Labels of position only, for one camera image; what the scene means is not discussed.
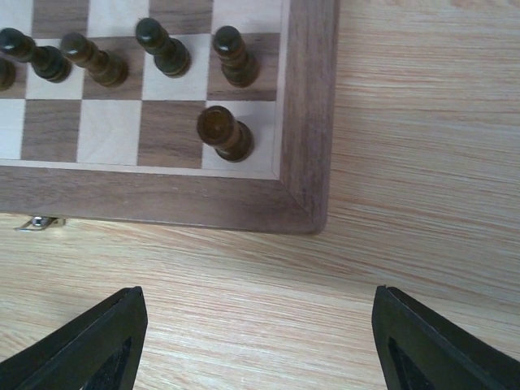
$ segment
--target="light wood grain surface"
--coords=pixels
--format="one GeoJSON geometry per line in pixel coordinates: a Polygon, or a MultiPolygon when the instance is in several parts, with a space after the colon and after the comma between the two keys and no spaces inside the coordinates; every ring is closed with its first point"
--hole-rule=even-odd
{"type": "Polygon", "coordinates": [[[323,234],[3,215],[0,359],[141,285],[137,389],[383,389],[378,284],[520,359],[520,3],[426,4],[342,3],[323,234]]]}

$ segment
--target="wooden board frame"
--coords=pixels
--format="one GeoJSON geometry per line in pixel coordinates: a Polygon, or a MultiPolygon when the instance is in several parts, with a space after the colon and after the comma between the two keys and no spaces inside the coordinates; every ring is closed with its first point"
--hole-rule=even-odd
{"type": "Polygon", "coordinates": [[[254,232],[327,222],[339,0],[291,3],[277,180],[0,167],[0,212],[254,232]]]}

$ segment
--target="black object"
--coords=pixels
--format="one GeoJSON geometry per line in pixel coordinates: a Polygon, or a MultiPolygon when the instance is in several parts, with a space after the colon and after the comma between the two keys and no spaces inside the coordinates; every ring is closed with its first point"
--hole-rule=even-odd
{"type": "Polygon", "coordinates": [[[230,163],[248,158],[254,149],[251,130],[225,107],[206,108],[198,117],[197,133],[202,141],[230,163]]]}
{"type": "Polygon", "coordinates": [[[223,26],[213,37],[213,49],[222,63],[222,73],[229,84],[237,88],[250,86],[260,72],[257,59],[245,47],[240,32],[232,26],[223,26]]]}
{"type": "Polygon", "coordinates": [[[184,76],[192,63],[186,46],[171,38],[155,19],[145,18],[136,26],[136,39],[147,53],[154,56],[155,66],[168,77],[184,76]]]}
{"type": "Polygon", "coordinates": [[[107,88],[120,86],[128,78],[127,62],[109,50],[99,50],[94,42],[78,32],[63,37],[60,50],[78,67],[84,67],[98,84],[107,88]]]}
{"type": "Polygon", "coordinates": [[[122,289],[1,363],[0,388],[130,390],[147,324],[142,289],[122,289]]]}
{"type": "Polygon", "coordinates": [[[16,68],[11,61],[0,58],[0,91],[9,89],[16,78],[16,68]]]}
{"type": "Polygon", "coordinates": [[[389,390],[520,389],[520,362],[397,288],[377,288],[372,327],[389,390]]]}
{"type": "Polygon", "coordinates": [[[31,63],[42,79],[61,83],[71,74],[72,65],[53,46],[37,46],[31,37],[14,28],[0,31],[0,50],[20,63],[31,63]]]}

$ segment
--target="chess rook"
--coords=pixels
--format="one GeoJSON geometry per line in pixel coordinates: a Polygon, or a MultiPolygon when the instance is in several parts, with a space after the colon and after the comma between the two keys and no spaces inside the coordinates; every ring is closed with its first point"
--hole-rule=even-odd
{"type": "Polygon", "coordinates": [[[244,161],[254,148],[251,130],[221,106],[207,108],[199,115],[197,132],[205,144],[232,163],[244,161]]]}
{"type": "Polygon", "coordinates": [[[53,46],[37,46],[31,37],[14,28],[0,31],[0,50],[20,63],[31,63],[42,79],[61,83],[71,74],[69,63],[53,46]]]}
{"type": "Polygon", "coordinates": [[[0,91],[9,89],[16,78],[16,68],[10,61],[0,58],[0,91]]]}
{"type": "Polygon", "coordinates": [[[188,49],[178,39],[171,38],[157,20],[142,19],[136,26],[136,39],[154,56],[155,66],[166,76],[181,77],[188,72],[191,66],[188,49]]]}
{"type": "Polygon", "coordinates": [[[222,73],[235,87],[250,86],[260,72],[257,59],[247,50],[238,30],[232,26],[220,28],[213,38],[213,49],[222,62],[222,73]]]}
{"type": "Polygon", "coordinates": [[[117,54],[99,50],[90,40],[78,32],[63,37],[62,53],[78,67],[84,67],[98,84],[114,88],[128,77],[128,64],[117,54]]]}

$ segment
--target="metal hinge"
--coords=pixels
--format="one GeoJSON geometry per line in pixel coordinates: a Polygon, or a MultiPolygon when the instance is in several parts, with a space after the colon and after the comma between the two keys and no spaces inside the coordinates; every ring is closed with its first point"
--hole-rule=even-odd
{"type": "Polygon", "coordinates": [[[62,228],[65,226],[65,218],[54,217],[32,217],[22,226],[17,227],[17,232],[43,232],[48,228],[62,228]]]}

